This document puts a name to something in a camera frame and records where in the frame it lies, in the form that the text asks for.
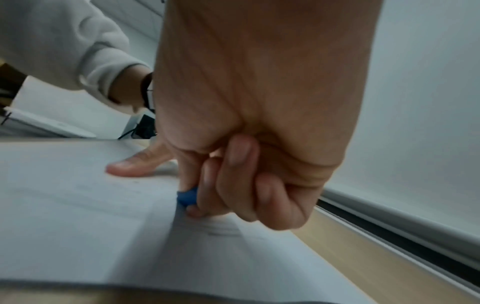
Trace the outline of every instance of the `wooden surface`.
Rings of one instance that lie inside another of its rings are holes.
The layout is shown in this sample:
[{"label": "wooden surface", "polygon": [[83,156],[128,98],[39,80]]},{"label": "wooden surface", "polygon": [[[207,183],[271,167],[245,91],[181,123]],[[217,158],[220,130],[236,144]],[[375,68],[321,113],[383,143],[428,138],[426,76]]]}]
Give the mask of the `wooden surface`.
[{"label": "wooden surface", "polygon": [[[148,141],[137,143],[146,145]],[[472,295],[319,211],[294,233],[379,304],[480,303]],[[229,303],[228,300],[163,291],[0,285],[0,304],[157,302]]]}]

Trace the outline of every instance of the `white sweatshirt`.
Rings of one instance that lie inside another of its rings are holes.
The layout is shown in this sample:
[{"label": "white sweatshirt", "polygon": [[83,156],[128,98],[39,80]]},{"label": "white sweatshirt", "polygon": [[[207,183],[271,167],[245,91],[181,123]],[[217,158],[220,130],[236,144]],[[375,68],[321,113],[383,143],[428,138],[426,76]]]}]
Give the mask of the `white sweatshirt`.
[{"label": "white sweatshirt", "polygon": [[130,56],[129,40],[89,0],[0,0],[0,58],[24,74],[68,89],[84,89],[125,113],[107,96]]}]

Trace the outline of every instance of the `wristwatch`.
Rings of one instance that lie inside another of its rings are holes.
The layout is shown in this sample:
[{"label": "wristwatch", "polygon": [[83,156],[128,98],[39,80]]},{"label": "wristwatch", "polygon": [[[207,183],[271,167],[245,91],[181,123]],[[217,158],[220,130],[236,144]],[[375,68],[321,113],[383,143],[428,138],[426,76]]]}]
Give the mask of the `wristwatch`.
[{"label": "wristwatch", "polygon": [[140,89],[141,96],[143,98],[143,105],[155,113],[155,104],[153,99],[154,83],[152,82],[152,73],[145,76],[141,82]]}]

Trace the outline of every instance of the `sweatshirt sleeve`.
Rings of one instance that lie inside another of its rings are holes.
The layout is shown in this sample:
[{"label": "sweatshirt sleeve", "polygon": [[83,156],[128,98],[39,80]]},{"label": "sweatshirt sleeve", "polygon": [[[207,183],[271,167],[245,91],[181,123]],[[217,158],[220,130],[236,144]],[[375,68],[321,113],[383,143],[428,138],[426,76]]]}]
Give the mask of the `sweatshirt sleeve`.
[{"label": "sweatshirt sleeve", "polygon": [[52,85],[84,89],[125,113],[107,96],[125,68],[146,65],[130,56],[118,25],[88,0],[0,1],[0,57]]}]

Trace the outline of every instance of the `blue object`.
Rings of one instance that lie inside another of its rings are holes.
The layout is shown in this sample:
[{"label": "blue object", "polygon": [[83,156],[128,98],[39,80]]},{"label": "blue object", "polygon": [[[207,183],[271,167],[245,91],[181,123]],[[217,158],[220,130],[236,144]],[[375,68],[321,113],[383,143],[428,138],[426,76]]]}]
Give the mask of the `blue object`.
[{"label": "blue object", "polygon": [[183,207],[187,207],[190,205],[196,205],[197,204],[197,190],[199,188],[195,187],[189,191],[186,192],[177,192],[176,193],[176,201]]}]

